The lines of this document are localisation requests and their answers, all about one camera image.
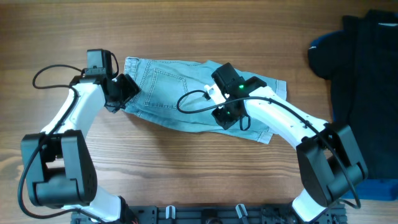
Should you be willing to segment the light blue denim shorts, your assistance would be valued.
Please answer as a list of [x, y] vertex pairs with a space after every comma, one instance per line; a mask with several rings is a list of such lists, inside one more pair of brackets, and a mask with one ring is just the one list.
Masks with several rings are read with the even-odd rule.
[[203, 97], [202, 91], [214, 83], [211, 75], [220, 66], [211, 60], [200, 63], [127, 57], [124, 73], [141, 90], [125, 112], [178, 131], [221, 133], [268, 144], [274, 132], [256, 119], [252, 119], [247, 131], [240, 130], [239, 123], [224, 130], [211, 111], [200, 111], [214, 104]]

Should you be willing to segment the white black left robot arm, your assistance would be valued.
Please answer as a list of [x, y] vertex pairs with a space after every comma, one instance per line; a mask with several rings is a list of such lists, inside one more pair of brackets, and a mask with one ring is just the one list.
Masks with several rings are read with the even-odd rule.
[[95, 223], [138, 223], [121, 196], [98, 186], [86, 135], [102, 108], [125, 109], [140, 89], [119, 72], [116, 56], [87, 51], [87, 66], [66, 85], [68, 98], [39, 133], [21, 141], [24, 170], [17, 188], [22, 212], [35, 219], [79, 213]]

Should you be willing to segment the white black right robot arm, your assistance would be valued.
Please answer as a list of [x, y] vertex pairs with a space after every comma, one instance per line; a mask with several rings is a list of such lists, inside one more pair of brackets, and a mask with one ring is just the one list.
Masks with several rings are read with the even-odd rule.
[[292, 218], [311, 223], [347, 192], [360, 207], [356, 185], [368, 178], [368, 168], [349, 125], [328, 123], [278, 96], [258, 77], [244, 79], [230, 63], [211, 75], [214, 85], [206, 90], [215, 102], [212, 115], [223, 129], [244, 117], [256, 119], [296, 151], [303, 191], [291, 203]]

